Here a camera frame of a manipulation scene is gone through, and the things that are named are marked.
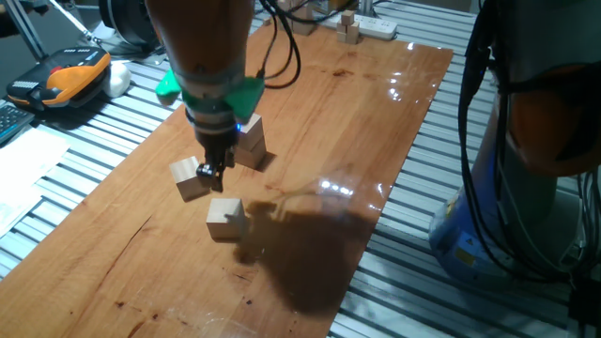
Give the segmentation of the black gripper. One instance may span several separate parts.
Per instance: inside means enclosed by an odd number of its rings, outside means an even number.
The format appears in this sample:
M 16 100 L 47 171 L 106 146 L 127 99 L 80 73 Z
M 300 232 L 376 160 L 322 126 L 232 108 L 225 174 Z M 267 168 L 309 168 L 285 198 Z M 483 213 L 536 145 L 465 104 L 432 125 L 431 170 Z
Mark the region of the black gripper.
M 205 149 L 205 162 L 196 168 L 196 175 L 204 188 L 223 192 L 224 167 L 234 168 L 239 126 L 233 124 L 222 130 L 194 128 L 196 140 Z

